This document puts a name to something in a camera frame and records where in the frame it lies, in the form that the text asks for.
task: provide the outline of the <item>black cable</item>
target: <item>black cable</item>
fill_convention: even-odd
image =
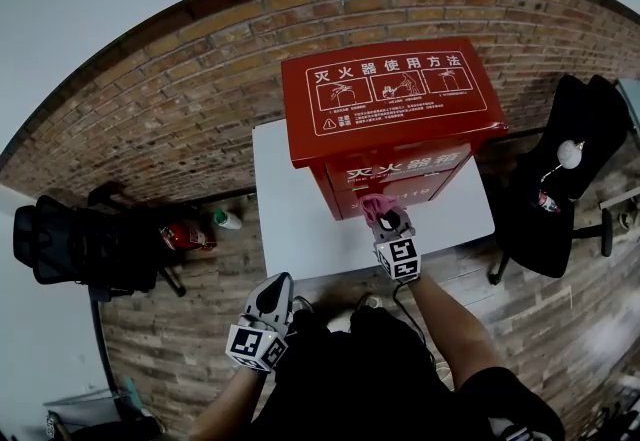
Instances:
[[[418,331],[418,334],[420,335],[420,340],[422,341],[422,344],[424,345],[424,347],[427,349],[427,352],[429,353],[429,358],[431,359],[431,365],[435,368],[435,366],[436,366],[436,358],[433,356],[431,351],[427,348],[427,339],[425,338],[424,333],[422,332],[422,329],[420,329],[420,326],[418,325],[418,323],[413,319],[413,317],[409,314],[407,309],[404,307],[404,305],[400,302],[400,300],[397,297],[398,291],[400,290],[400,288],[402,288],[405,285],[408,285],[412,281],[415,281],[415,279],[412,279],[411,281],[405,281],[404,283],[400,283],[398,286],[396,286],[396,289],[393,291],[393,302],[396,303],[396,305],[402,310],[402,312],[411,321],[411,323],[413,324],[413,327],[415,327],[416,331]]]

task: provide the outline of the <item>red box lid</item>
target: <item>red box lid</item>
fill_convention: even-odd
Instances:
[[[297,168],[377,147],[507,132],[467,38],[382,43],[291,59],[282,63],[282,81]]]

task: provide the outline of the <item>brick wall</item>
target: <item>brick wall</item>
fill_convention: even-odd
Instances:
[[[544,126],[563,73],[640,73],[638,19],[611,0],[187,0],[61,84],[0,179],[85,197],[116,180],[137,201],[251,185],[251,130],[284,115],[282,60],[454,35],[472,40],[512,131]]]

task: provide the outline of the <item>black office chair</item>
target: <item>black office chair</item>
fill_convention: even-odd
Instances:
[[[35,206],[18,208],[14,219],[13,253],[33,269],[38,283],[76,281],[89,286],[93,300],[147,292],[160,274],[179,296],[165,267],[180,262],[143,213],[107,215],[95,210],[71,210],[41,196]]]
[[[598,75],[589,85],[570,75],[562,77],[542,138],[517,158],[509,185],[494,204],[503,257],[498,272],[489,273],[491,284],[502,280],[509,259],[539,274],[562,277],[575,238],[602,237],[602,255],[611,255],[611,213],[603,209],[602,224],[574,230],[573,201],[623,144],[628,126],[627,106],[610,82]],[[584,142],[582,159],[574,169],[554,171],[559,166],[558,148],[567,140]],[[556,202],[559,213],[538,205],[540,191]]]

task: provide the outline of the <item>person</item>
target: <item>person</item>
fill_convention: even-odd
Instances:
[[[329,332],[296,298],[289,348],[258,417],[266,375],[241,367],[190,439],[564,439],[558,416],[504,367],[478,319],[425,274],[408,286],[454,392],[418,333],[375,296],[360,301],[349,333]]]

